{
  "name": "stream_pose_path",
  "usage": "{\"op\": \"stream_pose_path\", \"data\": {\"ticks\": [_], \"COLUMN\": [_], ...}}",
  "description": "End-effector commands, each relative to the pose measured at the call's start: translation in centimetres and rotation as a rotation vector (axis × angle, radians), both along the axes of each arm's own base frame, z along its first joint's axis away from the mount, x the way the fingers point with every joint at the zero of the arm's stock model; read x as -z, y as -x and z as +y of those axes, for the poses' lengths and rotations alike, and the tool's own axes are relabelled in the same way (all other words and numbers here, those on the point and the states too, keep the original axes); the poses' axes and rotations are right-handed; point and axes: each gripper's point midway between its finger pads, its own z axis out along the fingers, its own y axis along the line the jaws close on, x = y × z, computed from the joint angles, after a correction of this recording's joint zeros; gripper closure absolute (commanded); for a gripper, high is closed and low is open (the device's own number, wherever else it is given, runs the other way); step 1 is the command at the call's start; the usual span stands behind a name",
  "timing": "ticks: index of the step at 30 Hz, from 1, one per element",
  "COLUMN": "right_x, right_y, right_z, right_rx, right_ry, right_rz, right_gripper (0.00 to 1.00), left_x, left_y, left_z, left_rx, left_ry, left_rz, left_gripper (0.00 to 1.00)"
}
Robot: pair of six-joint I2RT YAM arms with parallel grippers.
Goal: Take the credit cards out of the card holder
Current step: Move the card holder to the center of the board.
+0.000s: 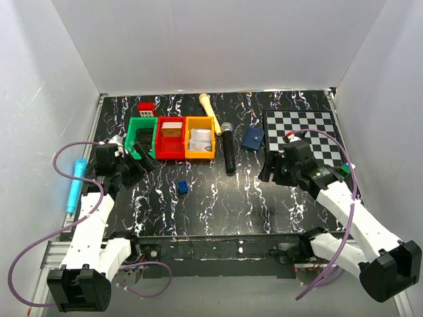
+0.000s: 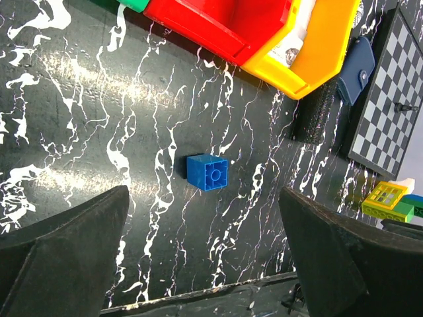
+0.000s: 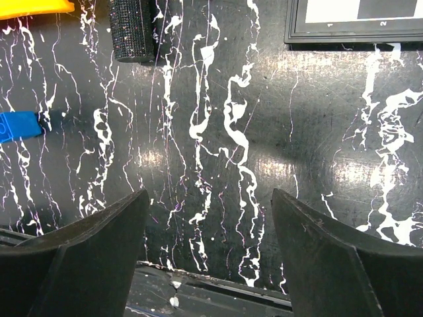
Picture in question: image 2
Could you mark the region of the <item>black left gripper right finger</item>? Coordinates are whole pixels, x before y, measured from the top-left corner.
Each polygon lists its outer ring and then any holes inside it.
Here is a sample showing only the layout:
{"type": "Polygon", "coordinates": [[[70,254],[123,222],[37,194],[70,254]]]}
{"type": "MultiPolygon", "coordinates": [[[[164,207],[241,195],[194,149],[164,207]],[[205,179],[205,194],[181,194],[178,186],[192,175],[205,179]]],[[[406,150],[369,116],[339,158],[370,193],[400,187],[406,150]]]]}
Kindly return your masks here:
{"type": "Polygon", "coordinates": [[[421,316],[422,227],[378,229],[284,187],[280,213],[310,316],[421,316]]]}

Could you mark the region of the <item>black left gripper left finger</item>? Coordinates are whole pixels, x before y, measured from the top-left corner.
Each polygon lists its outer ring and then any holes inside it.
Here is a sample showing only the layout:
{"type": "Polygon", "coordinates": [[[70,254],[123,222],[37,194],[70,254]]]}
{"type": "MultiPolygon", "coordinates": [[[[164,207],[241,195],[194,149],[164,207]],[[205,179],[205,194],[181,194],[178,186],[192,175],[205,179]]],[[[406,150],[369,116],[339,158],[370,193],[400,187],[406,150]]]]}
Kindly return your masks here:
{"type": "Polygon", "coordinates": [[[2,316],[99,316],[130,206],[127,186],[1,235],[2,316]]]}

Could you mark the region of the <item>navy blue card holder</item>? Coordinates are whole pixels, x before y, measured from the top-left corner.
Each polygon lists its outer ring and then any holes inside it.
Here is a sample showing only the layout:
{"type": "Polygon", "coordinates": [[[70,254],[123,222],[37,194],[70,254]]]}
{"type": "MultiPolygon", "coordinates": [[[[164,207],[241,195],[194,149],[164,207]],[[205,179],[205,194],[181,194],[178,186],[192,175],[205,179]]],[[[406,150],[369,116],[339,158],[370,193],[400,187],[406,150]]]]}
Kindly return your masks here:
{"type": "Polygon", "coordinates": [[[369,83],[375,68],[375,57],[369,39],[358,36],[348,50],[338,78],[338,93],[344,104],[353,106],[369,83]]]}

